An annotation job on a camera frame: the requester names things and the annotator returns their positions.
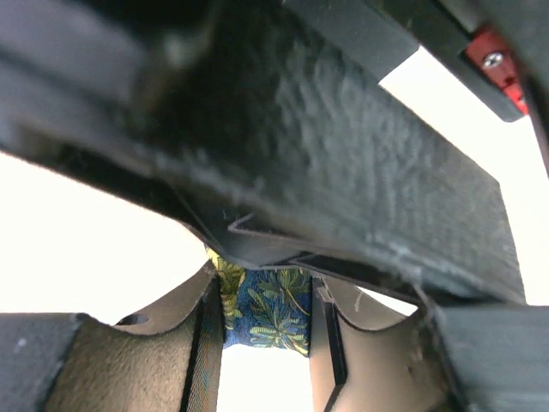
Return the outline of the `blue yellow floral tie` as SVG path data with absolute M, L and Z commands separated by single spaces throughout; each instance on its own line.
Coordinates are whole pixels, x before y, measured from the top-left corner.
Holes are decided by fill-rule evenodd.
M 301 268 L 249 270 L 206 250 L 220 284 L 225 347 L 310 353 L 312 276 Z

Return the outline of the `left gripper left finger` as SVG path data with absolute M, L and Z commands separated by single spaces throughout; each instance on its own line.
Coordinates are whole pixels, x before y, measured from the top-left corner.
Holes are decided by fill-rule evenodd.
M 83 313 L 4 313 L 4 411 L 214 411 L 223 311 L 212 264 L 107 325 Z

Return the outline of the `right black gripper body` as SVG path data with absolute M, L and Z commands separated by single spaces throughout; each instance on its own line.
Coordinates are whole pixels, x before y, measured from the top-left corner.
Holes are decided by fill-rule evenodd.
M 500 185 L 380 86 L 419 46 L 548 131 L 540 1 L 4 1 L 1 148 L 193 228 L 254 268 L 522 304 Z

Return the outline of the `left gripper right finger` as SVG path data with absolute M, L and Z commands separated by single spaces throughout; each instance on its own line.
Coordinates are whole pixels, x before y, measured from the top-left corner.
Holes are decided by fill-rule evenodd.
M 544 306 L 437 306 L 403 315 L 316 276 L 310 370 L 316 411 L 545 411 Z

